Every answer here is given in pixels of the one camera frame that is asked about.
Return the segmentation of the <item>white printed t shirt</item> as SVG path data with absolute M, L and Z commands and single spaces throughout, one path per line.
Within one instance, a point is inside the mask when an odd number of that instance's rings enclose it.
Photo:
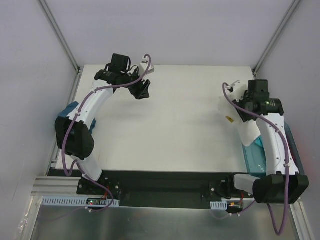
M 241 81 L 240 86 L 234 92 L 230 93 L 226 89 L 226 94 L 231 101 L 238 101 L 243 99 L 247 89 L 248 84 Z M 224 94 L 219 97 L 218 110 L 237 129 L 244 146 L 250 146 L 261 135 L 256 122 L 254 120 L 243 122 L 236 108 L 227 101 Z

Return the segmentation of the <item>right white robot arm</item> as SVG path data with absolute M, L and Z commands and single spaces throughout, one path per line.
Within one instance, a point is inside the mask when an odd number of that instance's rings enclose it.
M 236 174 L 225 184 L 225 192 L 237 197 L 250 193 L 259 204 L 294 204 L 309 186 L 300 173 L 288 145 L 282 102 L 271 98 L 266 79 L 249 80 L 243 95 L 232 101 L 242 124 L 254 123 L 262 138 L 266 175 L 257 178 Z

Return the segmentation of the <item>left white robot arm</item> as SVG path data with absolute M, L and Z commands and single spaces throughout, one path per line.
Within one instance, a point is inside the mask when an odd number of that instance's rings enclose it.
M 62 166 L 70 176 L 77 166 L 84 178 L 90 180 L 88 188 L 99 195 L 105 191 L 106 183 L 100 179 L 102 169 L 93 157 L 95 140 L 91 126 L 102 106 L 120 88 L 128 89 L 137 100 L 149 98 L 150 80 L 146 75 L 154 72 L 152 58 L 145 54 L 139 65 L 132 66 L 130 57 L 114 53 L 111 62 L 99 70 L 89 92 L 67 115 L 55 120 L 57 146 L 61 150 Z

